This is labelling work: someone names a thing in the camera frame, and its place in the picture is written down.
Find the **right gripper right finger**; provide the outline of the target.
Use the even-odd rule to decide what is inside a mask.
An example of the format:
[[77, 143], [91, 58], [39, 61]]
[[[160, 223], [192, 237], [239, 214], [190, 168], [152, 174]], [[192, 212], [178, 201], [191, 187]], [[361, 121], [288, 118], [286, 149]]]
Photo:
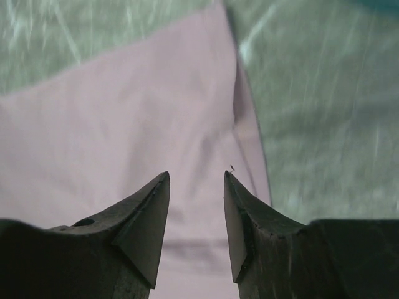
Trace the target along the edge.
[[298, 223], [224, 174], [233, 281], [241, 298], [397, 298], [398, 221]]

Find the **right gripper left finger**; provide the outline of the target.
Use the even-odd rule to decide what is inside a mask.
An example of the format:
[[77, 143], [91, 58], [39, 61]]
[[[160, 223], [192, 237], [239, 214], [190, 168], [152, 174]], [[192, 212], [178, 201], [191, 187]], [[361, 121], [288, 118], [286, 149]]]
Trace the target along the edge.
[[148, 298], [156, 286], [170, 176], [72, 226], [1, 220], [2, 298]]

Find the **pink tank top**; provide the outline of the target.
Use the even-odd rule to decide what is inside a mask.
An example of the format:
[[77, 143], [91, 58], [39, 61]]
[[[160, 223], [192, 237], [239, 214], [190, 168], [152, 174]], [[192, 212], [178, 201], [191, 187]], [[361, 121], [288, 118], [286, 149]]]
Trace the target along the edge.
[[168, 171], [152, 298], [237, 298], [224, 172], [269, 185], [251, 89], [215, 1], [150, 37], [1, 98], [1, 215], [71, 224]]

